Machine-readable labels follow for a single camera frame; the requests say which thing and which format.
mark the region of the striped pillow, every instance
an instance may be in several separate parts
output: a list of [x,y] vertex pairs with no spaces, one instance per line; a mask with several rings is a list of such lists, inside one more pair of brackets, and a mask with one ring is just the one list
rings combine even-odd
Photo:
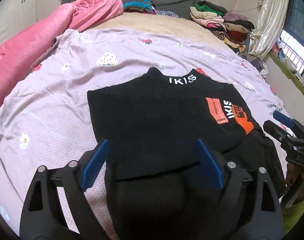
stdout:
[[152,1],[151,0],[124,0],[123,7],[125,10],[135,10],[135,11],[147,11],[153,13]]

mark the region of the human hand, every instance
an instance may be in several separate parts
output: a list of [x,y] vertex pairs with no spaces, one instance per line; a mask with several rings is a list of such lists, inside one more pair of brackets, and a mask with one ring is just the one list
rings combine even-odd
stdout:
[[[302,172],[302,169],[299,166],[296,166],[291,163],[287,163],[287,173],[285,179],[286,185],[288,187],[291,187],[294,184],[299,174],[301,174],[301,176],[304,179],[304,172]],[[297,201],[302,201],[302,200],[304,200],[304,189],[297,198]]]

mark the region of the green garment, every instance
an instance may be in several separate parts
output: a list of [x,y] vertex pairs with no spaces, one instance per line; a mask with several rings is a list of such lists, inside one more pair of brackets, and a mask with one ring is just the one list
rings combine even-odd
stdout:
[[199,4],[195,5],[195,8],[199,11],[199,12],[214,12],[216,13],[218,16],[223,16],[223,14],[221,12],[215,11],[212,8],[208,7],[207,5],[202,5],[200,6]]
[[284,222],[284,231],[287,234],[293,227],[296,225],[302,214],[304,213],[304,200],[293,205],[289,209],[286,209],[281,204],[283,222]]

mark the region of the white curtain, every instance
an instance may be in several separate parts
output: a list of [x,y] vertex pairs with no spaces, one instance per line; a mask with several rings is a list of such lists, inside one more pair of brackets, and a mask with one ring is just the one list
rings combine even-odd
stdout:
[[289,0],[264,0],[248,53],[264,59],[281,35]]

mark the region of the green cloth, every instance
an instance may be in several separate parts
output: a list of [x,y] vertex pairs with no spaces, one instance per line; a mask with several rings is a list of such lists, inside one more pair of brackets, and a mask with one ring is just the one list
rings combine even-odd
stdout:
[[304,200],[296,205],[293,205],[289,209],[286,209],[281,204],[281,209],[284,222],[284,231],[285,234],[287,234],[294,227],[294,225],[296,225],[296,223],[304,213]]
[[214,12],[216,13],[218,16],[223,16],[223,14],[221,12],[215,11],[212,8],[208,7],[207,5],[202,5],[200,6],[199,4],[195,5],[195,8],[199,11],[199,12]]
[[292,80],[292,82],[294,83],[294,85],[298,88],[299,91],[302,92],[302,94],[304,95],[304,87],[303,85],[297,80],[297,78],[295,77],[295,75],[286,67],[286,65],[280,61],[280,59],[273,53],[273,52],[269,52],[268,55],[271,57],[271,59],[274,61],[274,63],[279,66],[279,68],[281,69],[281,71],[285,74],[285,76]]

